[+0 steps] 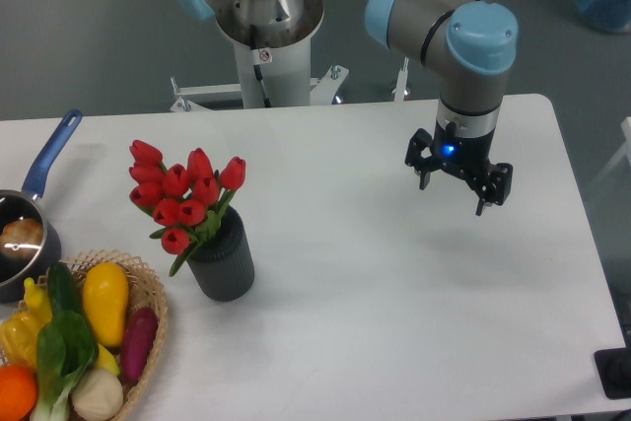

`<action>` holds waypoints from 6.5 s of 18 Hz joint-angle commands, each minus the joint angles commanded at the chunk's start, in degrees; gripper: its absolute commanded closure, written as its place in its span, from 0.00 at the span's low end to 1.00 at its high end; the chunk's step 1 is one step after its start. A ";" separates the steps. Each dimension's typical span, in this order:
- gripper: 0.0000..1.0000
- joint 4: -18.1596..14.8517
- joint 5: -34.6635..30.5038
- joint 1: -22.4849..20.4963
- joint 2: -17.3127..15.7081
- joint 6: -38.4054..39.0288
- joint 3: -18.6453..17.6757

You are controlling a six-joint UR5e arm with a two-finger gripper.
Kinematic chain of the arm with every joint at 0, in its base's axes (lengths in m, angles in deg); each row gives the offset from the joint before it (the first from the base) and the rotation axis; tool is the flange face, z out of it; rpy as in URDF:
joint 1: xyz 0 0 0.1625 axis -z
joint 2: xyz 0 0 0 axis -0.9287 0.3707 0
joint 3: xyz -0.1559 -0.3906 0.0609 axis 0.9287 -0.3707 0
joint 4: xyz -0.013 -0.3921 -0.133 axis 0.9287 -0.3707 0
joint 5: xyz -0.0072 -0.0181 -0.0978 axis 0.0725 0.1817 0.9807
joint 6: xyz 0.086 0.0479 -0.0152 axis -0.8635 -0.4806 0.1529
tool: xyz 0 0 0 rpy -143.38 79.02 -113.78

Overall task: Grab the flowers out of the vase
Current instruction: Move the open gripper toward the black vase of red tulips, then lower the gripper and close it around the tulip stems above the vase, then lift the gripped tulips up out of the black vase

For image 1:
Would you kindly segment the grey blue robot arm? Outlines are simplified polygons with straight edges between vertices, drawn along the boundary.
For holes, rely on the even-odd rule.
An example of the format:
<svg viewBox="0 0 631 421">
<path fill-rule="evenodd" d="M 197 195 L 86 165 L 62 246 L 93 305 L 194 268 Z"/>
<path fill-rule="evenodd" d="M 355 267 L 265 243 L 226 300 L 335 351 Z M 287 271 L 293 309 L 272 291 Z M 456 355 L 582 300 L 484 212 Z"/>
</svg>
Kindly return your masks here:
<svg viewBox="0 0 631 421">
<path fill-rule="evenodd" d="M 311 105 L 311 39 L 322 0 L 176 0 L 191 17 L 214 19 L 232 43 L 247 108 Z M 422 184 L 434 171 L 463 180 L 480 207 L 501 205 L 513 168 L 489 151 L 518 23 L 498 0 L 368 0 L 364 25 L 384 47 L 441 79 L 433 131 L 409 141 L 405 163 Z"/>
</svg>

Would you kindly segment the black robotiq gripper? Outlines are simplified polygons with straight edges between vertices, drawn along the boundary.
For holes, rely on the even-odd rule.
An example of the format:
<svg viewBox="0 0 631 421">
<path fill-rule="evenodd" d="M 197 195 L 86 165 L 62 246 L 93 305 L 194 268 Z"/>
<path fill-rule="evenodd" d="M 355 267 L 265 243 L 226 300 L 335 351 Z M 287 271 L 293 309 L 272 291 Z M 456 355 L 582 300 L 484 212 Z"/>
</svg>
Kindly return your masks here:
<svg viewBox="0 0 631 421">
<path fill-rule="evenodd" d="M 433 141 L 427 130 L 419 128 L 409 140 L 404 163 L 418 175 L 421 190 L 428 186 L 435 170 L 472 183 L 478 196 L 475 214 L 481 216 L 487 207 L 502 206 L 512 189 L 514 167 L 489 161 L 494 133 L 449 139 L 445 129 L 436 127 Z"/>
</svg>

